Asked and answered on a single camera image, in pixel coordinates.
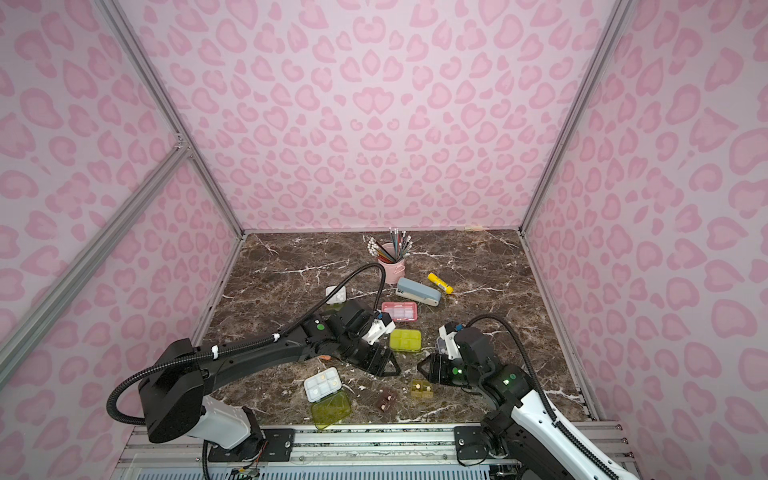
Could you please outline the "small yellow pillbox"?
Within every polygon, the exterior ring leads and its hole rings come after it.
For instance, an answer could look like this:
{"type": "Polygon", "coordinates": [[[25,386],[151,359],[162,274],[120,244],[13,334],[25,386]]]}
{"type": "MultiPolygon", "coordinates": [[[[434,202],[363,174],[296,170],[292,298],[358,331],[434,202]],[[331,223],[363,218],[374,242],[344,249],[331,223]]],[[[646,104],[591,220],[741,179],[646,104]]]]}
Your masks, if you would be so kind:
{"type": "Polygon", "coordinates": [[[432,384],[425,380],[414,379],[410,383],[410,395],[417,400],[431,399],[434,397],[432,384]]]}

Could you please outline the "small dark red pillbox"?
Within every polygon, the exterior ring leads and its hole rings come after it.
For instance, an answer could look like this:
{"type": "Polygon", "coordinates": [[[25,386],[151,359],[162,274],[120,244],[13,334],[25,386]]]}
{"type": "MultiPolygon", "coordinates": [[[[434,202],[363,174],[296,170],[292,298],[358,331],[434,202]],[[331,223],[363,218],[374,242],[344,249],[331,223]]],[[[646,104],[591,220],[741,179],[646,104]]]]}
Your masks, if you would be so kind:
{"type": "Polygon", "coordinates": [[[391,389],[382,389],[377,398],[376,407],[380,412],[389,412],[394,409],[398,399],[398,393],[391,389]]]}

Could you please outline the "pink red rectangular pillbox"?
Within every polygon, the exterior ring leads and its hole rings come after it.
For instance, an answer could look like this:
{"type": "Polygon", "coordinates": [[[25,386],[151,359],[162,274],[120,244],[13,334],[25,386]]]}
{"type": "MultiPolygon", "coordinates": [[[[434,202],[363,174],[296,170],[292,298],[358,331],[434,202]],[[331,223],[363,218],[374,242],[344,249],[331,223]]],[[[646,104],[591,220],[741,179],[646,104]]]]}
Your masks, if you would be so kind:
{"type": "Polygon", "coordinates": [[[415,322],[418,320],[416,302],[383,302],[381,311],[387,313],[395,322],[415,322]]]}

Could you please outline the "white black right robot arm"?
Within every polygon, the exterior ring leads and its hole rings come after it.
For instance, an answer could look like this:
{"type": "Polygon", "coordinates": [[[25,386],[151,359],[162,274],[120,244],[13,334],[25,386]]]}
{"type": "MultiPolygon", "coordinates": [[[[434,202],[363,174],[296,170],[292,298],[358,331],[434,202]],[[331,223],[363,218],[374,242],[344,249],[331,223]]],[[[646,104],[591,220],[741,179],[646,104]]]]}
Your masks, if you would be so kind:
{"type": "Polygon", "coordinates": [[[506,364],[489,337],[449,322],[437,351],[418,364],[424,377],[482,396],[492,409],[480,423],[482,449],[517,461],[525,479],[635,479],[557,410],[523,368],[506,364]]]}

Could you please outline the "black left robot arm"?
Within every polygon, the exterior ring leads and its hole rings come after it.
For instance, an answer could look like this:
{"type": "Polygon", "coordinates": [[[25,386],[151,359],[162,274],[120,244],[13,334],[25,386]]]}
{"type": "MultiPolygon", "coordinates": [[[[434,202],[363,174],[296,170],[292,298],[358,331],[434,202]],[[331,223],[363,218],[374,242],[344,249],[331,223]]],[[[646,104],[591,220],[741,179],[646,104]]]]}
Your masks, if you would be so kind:
{"type": "Polygon", "coordinates": [[[155,363],[155,372],[139,383],[148,438],[161,444],[190,436],[227,450],[257,447],[263,436],[253,411],[227,406],[213,399],[213,392],[259,371],[321,355],[374,376],[396,376],[394,353],[380,341],[394,329],[389,314],[348,301],[334,313],[313,314],[282,333],[208,348],[177,340],[155,363]]]}

